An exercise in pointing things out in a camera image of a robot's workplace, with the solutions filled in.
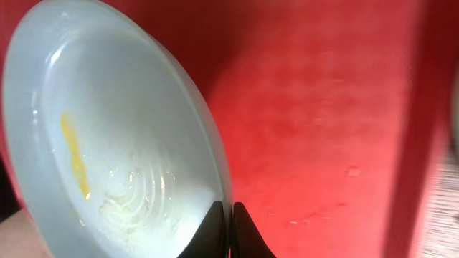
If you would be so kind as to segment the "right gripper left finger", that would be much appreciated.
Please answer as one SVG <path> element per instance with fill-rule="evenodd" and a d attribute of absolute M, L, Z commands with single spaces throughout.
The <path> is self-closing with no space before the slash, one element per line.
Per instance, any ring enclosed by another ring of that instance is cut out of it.
<path fill-rule="evenodd" d="M 227 256 L 227 251 L 223 203 L 215 201 L 178 258 L 224 258 Z"/>

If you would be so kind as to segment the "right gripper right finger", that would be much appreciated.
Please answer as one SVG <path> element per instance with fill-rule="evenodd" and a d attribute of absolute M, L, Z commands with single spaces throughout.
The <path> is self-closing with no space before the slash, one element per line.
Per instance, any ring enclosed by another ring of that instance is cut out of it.
<path fill-rule="evenodd" d="M 275 258 L 242 202 L 235 202 L 231 221 L 231 258 Z"/>

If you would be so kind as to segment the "light blue plate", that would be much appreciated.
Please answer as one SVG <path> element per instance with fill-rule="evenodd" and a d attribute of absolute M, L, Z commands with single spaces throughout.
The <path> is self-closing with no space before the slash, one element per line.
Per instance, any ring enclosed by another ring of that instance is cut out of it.
<path fill-rule="evenodd" d="M 232 194 L 216 126 L 174 56 L 101 1 L 41 1 L 6 52 L 9 165 L 54 257 L 178 257 Z"/>

